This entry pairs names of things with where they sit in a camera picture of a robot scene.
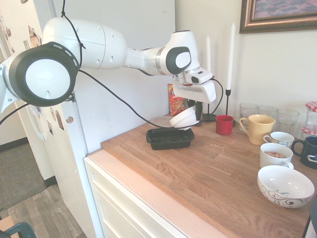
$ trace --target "red mug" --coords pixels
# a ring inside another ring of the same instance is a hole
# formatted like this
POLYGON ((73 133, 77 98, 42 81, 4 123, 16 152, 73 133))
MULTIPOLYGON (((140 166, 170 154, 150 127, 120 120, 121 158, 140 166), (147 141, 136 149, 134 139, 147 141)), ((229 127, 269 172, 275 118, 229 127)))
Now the red mug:
POLYGON ((229 115, 216 116, 216 133, 219 135, 231 134, 233 120, 233 117, 229 115))

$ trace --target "crumbs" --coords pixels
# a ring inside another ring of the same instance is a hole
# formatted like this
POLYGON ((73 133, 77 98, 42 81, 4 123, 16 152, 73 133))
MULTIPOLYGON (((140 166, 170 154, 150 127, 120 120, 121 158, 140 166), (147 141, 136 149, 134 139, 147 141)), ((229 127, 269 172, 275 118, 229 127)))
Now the crumbs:
POLYGON ((221 145, 221 144, 204 145, 204 147, 212 147, 214 149, 219 149, 220 150, 220 154, 219 155, 224 154, 224 146, 221 145))

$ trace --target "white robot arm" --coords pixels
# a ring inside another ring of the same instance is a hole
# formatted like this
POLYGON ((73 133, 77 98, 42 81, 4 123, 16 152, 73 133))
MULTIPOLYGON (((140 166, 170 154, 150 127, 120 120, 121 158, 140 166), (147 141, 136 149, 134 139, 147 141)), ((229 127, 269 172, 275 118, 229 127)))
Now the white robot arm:
POLYGON ((201 103, 215 100, 212 73, 200 67, 191 31, 173 33, 165 47, 139 51, 127 48, 114 29, 82 20, 72 23, 85 47, 82 53, 69 22, 53 18, 44 28, 43 45, 0 64, 0 115, 19 99, 40 107, 63 102, 74 89, 79 68, 130 67, 147 75, 175 75, 176 96, 201 103))

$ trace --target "picture frame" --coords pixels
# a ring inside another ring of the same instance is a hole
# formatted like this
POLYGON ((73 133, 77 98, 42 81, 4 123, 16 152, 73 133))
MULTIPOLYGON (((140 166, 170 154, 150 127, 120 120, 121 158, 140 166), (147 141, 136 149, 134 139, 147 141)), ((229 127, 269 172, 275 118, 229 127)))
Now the picture frame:
POLYGON ((317 0, 304 0, 300 6, 295 5, 297 0, 293 0, 294 5, 291 3, 286 0, 242 0, 239 33, 317 29, 317 0))

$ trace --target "white wall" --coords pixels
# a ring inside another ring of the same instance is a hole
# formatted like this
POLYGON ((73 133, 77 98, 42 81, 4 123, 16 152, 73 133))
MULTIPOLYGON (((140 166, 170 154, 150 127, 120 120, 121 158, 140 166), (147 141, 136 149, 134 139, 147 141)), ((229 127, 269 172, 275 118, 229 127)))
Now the white wall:
MULTIPOLYGON (((246 102, 294 109, 300 113, 294 135, 300 137, 306 118, 305 103, 317 101, 317 30, 239 34, 241 1, 237 0, 176 0, 175 8, 176 30, 188 29, 195 33, 204 67, 207 67, 206 37, 210 36, 211 69, 224 87, 230 28, 235 23, 228 114, 239 120, 239 105, 246 102)), ((224 114, 225 106, 224 97, 216 114, 224 114)))

